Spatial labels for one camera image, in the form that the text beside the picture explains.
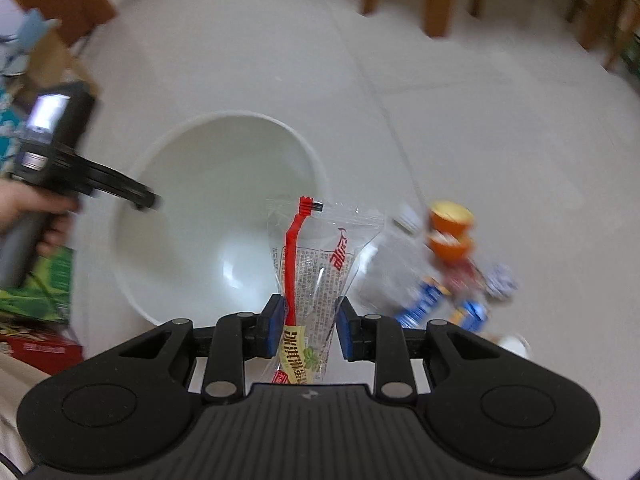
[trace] red box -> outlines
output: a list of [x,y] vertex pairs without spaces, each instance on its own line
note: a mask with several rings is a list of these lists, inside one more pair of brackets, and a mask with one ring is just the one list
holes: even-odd
[[82,346],[45,327],[0,322],[0,353],[53,375],[82,362]]

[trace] silver screw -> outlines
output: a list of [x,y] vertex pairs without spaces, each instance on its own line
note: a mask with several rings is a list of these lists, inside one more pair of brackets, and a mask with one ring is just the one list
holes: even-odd
[[410,396],[414,389],[407,383],[387,383],[382,385],[380,391],[390,399],[404,399]]
[[238,389],[236,385],[229,381],[215,381],[207,384],[204,391],[211,397],[217,397],[223,399],[224,397],[230,397],[236,393]]

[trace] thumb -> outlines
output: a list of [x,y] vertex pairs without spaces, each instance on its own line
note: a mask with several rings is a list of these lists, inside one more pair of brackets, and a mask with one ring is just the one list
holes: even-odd
[[53,214],[64,214],[78,208],[78,202],[73,198],[20,182],[16,182],[14,186],[14,205],[19,212],[37,211]]

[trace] finger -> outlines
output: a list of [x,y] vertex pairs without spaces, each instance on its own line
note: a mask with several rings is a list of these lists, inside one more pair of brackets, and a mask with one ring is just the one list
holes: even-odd
[[41,211],[62,214],[75,211],[78,201],[68,196],[58,195],[46,189],[27,186],[20,182],[14,185],[14,205],[18,211]]
[[56,216],[51,222],[50,229],[52,231],[60,231],[61,233],[66,233],[71,229],[71,225],[73,224],[73,220],[69,215],[60,215]]
[[42,237],[44,243],[54,247],[63,245],[66,242],[66,234],[60,231],[47,231]]
[[44,242],[40,242],[37,246],[36,246],[36,250],[38,251],[38,254],[40,256],[44,256],[45,258],[49,258],[54,251],[56,250],[55,247],[50,246],[47,243]]

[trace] beige pants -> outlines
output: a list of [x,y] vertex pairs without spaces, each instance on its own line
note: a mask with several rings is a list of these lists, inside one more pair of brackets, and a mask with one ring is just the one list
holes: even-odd
[[[0,452],[23,472],[27,472],[33,464],[18,435],[15,415],[24,394],[47,377],[46,373],[36,368],[0,354]],[[0,480],[14,480],[14,476],[2,465]]]

